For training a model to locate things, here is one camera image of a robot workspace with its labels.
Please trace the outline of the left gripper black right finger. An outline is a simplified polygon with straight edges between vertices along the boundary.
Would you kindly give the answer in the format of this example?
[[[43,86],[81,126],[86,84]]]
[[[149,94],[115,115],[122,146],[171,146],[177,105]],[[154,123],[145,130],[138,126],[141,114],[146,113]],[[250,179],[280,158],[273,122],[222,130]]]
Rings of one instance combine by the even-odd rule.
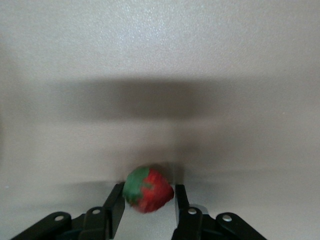
[[[212,218],[195,205],[190,205],[183,184],[176,184],[174,190],[177,227],[171,237],[173,240],[266,239],[235,213],[223,212]]]

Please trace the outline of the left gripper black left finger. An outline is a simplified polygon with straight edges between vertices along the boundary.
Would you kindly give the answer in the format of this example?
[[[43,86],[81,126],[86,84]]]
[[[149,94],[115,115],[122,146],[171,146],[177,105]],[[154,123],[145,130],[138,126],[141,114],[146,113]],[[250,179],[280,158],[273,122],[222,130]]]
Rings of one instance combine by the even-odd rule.
[[[125,210],[123,188],[123,183],[117,183],[102,206],[92,207],[74,219],[67,212],[53,212],[13,239],[112,240]]]

